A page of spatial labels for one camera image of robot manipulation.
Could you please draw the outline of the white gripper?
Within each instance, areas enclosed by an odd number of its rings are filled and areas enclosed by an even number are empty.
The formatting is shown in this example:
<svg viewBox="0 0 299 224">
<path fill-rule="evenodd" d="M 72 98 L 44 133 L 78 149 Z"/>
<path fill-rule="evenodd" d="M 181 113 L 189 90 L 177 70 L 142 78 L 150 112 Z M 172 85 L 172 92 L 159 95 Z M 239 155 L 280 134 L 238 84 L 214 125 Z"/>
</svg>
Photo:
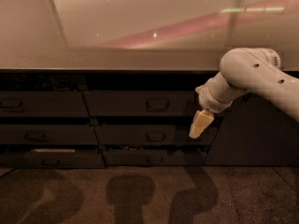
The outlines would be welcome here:
<svg viewBox="0 0 299 224">
<path fill-rule="evenodd" d="M 224 103 L 218 101 L 210 91 L 211 85 L 212 79 L 210 78 L 204 85 L 201 85 L 195 89 L 195 92 L 198 94 L 199 105 L 203 110 L 198 110 L 193 117 L 192 125 L 189 131 L 189 137 L 192 139 L 198 138 L 212 123 L 214 120 L 213 114 L 220 114 L 233 103 Z"/>
</svg>

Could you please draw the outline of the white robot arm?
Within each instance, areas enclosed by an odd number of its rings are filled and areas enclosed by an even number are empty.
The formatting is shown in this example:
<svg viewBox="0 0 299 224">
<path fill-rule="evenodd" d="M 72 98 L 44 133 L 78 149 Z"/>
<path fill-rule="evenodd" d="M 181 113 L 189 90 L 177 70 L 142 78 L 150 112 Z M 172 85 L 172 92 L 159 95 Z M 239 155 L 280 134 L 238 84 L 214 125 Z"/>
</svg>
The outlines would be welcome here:
<svg viewBox="0 0 299 224">
<path fill-rule="evenodd" d="M 284 73 L 280 67 L 281 59 L 272 49 L 238 48 L 226 52 L 220 61 L 220 72 L 195 89 L 201 109 L 194 114 L 189 137 L 199 137 L 216 114 L 249 92 L 299 121 L 299 78 Z"/>
</svg>

